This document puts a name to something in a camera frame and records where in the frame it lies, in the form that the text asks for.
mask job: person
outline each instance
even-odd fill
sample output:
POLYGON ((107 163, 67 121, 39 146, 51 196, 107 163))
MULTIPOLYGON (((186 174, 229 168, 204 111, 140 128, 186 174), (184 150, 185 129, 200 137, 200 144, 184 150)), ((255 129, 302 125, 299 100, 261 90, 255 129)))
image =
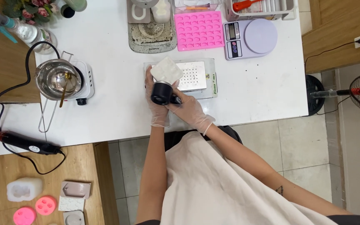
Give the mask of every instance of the person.
POLYGON ((150 69, 145 87, 153 118, 136 224, 360 224, 360 216, 285 179, 227 135, 194 97, 174 89, 181 105, 154 104, 150 69), (198 132, 165 152, 169 110, 198 132))

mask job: digital kitchen scale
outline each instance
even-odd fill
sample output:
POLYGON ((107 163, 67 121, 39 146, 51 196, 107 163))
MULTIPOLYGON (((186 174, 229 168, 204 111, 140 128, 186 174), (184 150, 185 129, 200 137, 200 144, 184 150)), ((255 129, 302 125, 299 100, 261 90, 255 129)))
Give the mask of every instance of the digital kitchen scale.
POLYGON ((277 43, 277 29, 266 19, 224 23, 223 34, 227 60, 265 56, 277 43))

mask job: spray bottle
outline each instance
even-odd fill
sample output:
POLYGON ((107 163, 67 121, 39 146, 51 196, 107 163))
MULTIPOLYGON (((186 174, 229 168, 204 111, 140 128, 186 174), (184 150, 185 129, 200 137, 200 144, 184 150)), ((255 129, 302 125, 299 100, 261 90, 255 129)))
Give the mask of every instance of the spray bottle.
MULTIPOLYGON (((13 41, 13 43, 17 43, 16 39, 8 31, 16 34, 29 47, 39 41, 47 41, 55 47, 57 44, 56 37, 52 32, 24 23, 16 18, 9 18, 0 13, 0 32, 13 41)), ((48 44, 40 44, 34 49, 34 52, 49 54, 53 52, 53 48, 48 44)))

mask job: white table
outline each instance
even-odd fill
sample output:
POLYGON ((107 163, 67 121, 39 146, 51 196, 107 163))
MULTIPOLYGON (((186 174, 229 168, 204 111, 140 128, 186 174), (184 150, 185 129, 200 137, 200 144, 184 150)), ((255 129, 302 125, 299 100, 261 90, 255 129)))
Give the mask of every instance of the white table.
MULTIPOLYGON (((57 108, 47 141, 61 146, 149 135, 151 112, 144 97, 144 62, 214 58, 218 97, 200 100, 217 125, 235 125, 307 115, 304 62, 299 18, 273 21, 278 31, 276 48, 262 58, 227 61, 224 49, 140 54, 128 46, 126 1, 88 1, 87 9, 71 19, 49 24, 58 39, 58 51, 91 65, 95 94, 87 105, 65 102, 57 108)), ((36 63, 55 58, 36 54, 36 63)), ((55 102, 49 101, 45 121, 55 102)), ((19 107, 23 123, 29 107, 19 107)), ((170 115, 166 131, 189 127, 170 115)), ((12 128, 39 136, 38 122, 12 128)))

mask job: orange brush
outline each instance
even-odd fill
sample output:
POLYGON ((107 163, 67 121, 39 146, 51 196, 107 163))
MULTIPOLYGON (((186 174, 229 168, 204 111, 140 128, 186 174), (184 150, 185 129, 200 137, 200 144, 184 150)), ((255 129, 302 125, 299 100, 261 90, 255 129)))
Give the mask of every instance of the orange brush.
POLYGON ((253 3, 256 3, 259 1, 262 1, 262 0, 254 0, 254 1, 247 0, 247 1, 240 2, 240 3, 233 3, 233 10, 238 12, 244 8, 249 8, 253 3))

